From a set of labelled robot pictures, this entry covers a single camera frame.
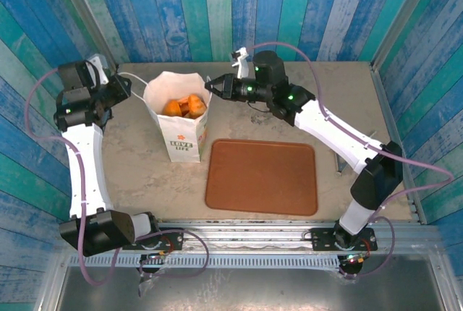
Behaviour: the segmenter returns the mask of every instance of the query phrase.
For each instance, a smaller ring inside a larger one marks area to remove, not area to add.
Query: brown tray
[[[318,209],[315,151],[301,143],[216,140],[205,203],[217,210],[311,216]]]

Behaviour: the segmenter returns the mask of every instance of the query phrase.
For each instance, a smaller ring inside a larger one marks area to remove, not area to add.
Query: white paper carton
[[[169,100],[190,94],[198,95],[206,104],[206,112],[196,119],[169,117],[162,114]],[[143,93],[148,111],[161,129],[171,161],[199,163],[207,134],[211,93],[204,88],[199,74],[163,72],[151,80]]]

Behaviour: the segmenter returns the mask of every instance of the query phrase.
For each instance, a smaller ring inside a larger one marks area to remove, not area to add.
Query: table surface
[[[357,130],[388,142],[378,98],[368,63],[317,62],[325,105]],[[290,82],[316,93],[313,76],[302,62],[285,63]],[[229,63],[125,64],[121,71],[144,80],[162,71],[197,72],[215,78],[232,72]],[[143,93],[143,85],[132,81],[132,89]],[[260,113],[244,103],[211,100],[208,136],[201,163],[171,163],[161,133],[145,104],[132,96],[115,106],[103,139],[103,164],[110,197],[117,210],[128,213],[151,211],[160,219],[292,219],[336,220],[347,209],[350,187],[357,175],[348,167],[336,174],[334,152],[298,128],[271,114]],[[318,212],[311,217],[213,210],[204,201],[212,142],[219,138],[301,142],[315,148]],[[411,220],[406,198],[390,203],[384,215]]]

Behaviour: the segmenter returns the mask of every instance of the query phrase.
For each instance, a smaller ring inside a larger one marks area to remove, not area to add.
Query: wooden plank wall
[[[420,199],[463,279],[463,0],[420,0],[380,75],[407,156],[456,177]],[[418,186],[445,179],[411,170]]]
[[[276,40],[314,60],[371,61],[403,2],[87,0],[120,63],[228,61],[236,48]],[[300,60],[293,51],[278,52]]]
[[[0,310],[32,310],[59,236],[69,218],[67,153],[25,133],[25,97],[40,76],[96,47],[70,0],[0,0]],[[57,135],[52,76],[33,100],[38,135]]]

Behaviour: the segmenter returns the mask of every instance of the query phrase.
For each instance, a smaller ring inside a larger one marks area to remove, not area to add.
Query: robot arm
[[[246,78],[246,70],[240,71],[241,67],[247,69],[245,48],[233,53],[232,57],[234,66],[238,64],[238,75],[224,74],[207,82],[206,89],[224,100],[265,102],[275,117],[317,137],[359,174],[351,188],[353,200],[334,228],[338,247],[348,249],[357,241],[371,215],[402,181],[402,165],[361,145],[326,120],[315,96],[303,87],[289,83],[284,63],[275,52],[262,51],[254,55],[255,79]],[[398,156],[402,154],[395,142],[384,145],[370,139],[327,112],[369,145]]]
[[[130,96],[131,82],[110,74],[106,60],[95,55],[59,67],[64,90],[56,100],[54,120],[61,135],[79,149],[85,172],[86,218],[82,218],[80,168],[67,148],[72,184],[70,221],[60,224],[61,237],[77,249],[81,221],[85,221],[84,255],[91,256],[133,243],[158,231],[151,213],[131,216],[114,210],[103,172],[101,147],[111,107]]]

